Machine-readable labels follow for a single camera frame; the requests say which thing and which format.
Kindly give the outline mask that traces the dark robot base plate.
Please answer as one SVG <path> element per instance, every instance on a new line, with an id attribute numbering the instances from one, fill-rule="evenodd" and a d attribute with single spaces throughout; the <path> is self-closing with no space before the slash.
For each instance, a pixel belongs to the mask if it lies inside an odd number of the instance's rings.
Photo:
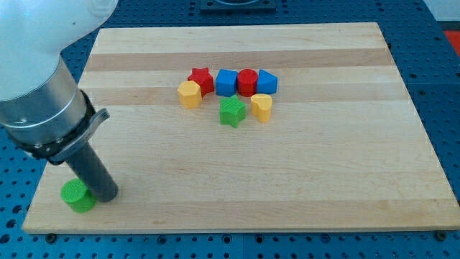
<path id="1" fill-rule="evenodd" d="M 273 11 L 277 0 L 199 0 L 200 12 Z"/>

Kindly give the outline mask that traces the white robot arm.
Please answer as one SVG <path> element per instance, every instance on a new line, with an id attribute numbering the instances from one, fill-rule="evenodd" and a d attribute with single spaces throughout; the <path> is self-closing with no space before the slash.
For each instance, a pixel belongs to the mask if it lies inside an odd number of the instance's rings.
<path id="1" fill-rule="evenodd" d="M 78 88 L 61 52 L 99 28 L 117 0 L 1 2 L 1 126 L 19 148 L 67 163 L 100 202 L 118 186 L 89 140 L 109 118 Z"/>

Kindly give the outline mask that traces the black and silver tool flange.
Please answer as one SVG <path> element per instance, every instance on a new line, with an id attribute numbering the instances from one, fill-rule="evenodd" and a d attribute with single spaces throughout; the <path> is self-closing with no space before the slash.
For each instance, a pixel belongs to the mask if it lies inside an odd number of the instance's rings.
<path id="1" fill-rule="evenodd" d="M 84 115 L 75 123 L 63 112 L 49 121 L 30 127 L 7 127 L 9 138 L 26 153 L 37 159 L 46 159 L 59 165 L 81 151 L 97 128 L 109 118 L 106 109 L 96 111 L 84 91 L 77 91 L 67 110 L 76 109 L 83 102 Z"/>

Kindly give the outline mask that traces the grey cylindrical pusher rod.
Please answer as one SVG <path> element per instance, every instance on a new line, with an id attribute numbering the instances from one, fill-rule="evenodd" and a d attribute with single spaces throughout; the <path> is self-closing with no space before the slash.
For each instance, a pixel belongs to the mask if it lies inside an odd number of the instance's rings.
<path id="1" fill-rule="evenodd" d="M 90 144 L 83 145 L 65 162 L 98 201 L 109 202 L 116 198 L 119 188 Z"/>

